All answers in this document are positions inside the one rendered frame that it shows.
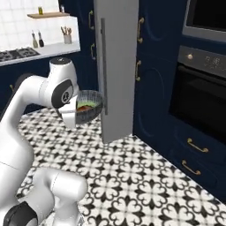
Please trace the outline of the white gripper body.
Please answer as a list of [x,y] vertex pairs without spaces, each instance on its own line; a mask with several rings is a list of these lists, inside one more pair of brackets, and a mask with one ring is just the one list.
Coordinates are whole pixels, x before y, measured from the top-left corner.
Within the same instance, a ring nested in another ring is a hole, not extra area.
[[71,99],[58,110],[59,114],[62,116],[65,126],[69,129],[76,127],[76,103],[76,99]]

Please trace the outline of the brown chicken drumstick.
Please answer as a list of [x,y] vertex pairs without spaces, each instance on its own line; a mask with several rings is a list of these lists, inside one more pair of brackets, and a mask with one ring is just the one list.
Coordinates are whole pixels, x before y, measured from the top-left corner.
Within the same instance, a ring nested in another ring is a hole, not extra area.
[[77,108],[77,112],[87,111],[87,110],[90,110],[92,108],[93,108],[92,106],[84,105],[84,106]]

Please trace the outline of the green yellow corn cob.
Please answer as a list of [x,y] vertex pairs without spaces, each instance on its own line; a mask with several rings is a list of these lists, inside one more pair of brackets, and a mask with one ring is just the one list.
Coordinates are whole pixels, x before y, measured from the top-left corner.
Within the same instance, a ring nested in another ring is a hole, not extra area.
[[96,107],[98,105],[97,102],[77,102],[77,108],[81,108],[83,106]]

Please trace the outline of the dark grey glass bowl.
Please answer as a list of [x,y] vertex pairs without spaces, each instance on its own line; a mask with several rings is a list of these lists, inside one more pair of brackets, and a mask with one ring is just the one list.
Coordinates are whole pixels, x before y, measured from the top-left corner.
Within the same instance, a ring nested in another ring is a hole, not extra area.
[[77,112],[76,103],[76,123],[85,124],[94,120],[102,112],[103,98],[102,94],[94,90],[81,90],[79,91],[77,102],[97,102],[98,105],[90,110]]

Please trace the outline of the grey fridge door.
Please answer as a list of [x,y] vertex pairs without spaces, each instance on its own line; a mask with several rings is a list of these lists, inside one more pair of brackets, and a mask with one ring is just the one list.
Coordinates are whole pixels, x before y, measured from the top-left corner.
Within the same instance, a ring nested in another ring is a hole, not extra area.
[[132,133],[139,0],[94,0],[99,90],[104,99],[101,18],[105,18],[108,115],[103,108],[102,141]]

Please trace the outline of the navy base cupboard run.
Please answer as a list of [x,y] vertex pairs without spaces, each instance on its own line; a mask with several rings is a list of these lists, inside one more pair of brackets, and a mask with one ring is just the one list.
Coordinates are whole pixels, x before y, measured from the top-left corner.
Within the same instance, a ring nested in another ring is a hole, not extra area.
[[0,114],[7,106],[11,98],[12,90],[10,85],[15,87],[18,77],[24,73],[47,77],[49,75],[49,61],[51,57],[22,62],[18,64],[8,64],[0,66]]

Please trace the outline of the black gas hob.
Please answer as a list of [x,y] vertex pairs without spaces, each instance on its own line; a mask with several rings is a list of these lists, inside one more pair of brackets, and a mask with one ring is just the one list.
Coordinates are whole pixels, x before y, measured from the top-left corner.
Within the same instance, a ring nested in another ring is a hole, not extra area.
[[30,47],[0,51],[0,62],[34,56],[39,56],[39,53]]

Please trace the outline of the navy tall cupboard door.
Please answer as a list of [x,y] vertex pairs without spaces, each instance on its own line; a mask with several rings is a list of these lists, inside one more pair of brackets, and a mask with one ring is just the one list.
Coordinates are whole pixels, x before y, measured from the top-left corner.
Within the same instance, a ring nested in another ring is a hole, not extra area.
[[163,153],[170,145],[168,110],[176,65],[139,53],[140,81],[135,83],[133,134]]
[[138,50],[165,60],[177,57],[187,0],[139,0],[142,43]]

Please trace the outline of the black built-in oven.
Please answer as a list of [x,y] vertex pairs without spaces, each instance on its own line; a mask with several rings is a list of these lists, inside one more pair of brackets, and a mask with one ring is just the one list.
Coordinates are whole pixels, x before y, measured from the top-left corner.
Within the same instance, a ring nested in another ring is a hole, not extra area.
[[169,112],[226,144],[226,55],[181,46]]

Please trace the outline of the grey microwave oven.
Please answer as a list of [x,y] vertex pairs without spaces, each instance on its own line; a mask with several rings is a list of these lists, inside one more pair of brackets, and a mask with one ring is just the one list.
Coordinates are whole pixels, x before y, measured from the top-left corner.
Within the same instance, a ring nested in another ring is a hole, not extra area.
[[188,0],[183,35],[226,43],[226,0]]

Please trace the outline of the wooden wall shelf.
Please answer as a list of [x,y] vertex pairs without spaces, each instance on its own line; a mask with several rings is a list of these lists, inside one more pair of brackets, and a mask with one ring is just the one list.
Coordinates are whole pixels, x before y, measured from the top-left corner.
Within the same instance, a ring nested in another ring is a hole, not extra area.
[[67,12],[45,12],[43,14],[27,14],[31,19],[48,19],[48,18],[57,18],[57,17],[67,17],[70,16],[70,13]]

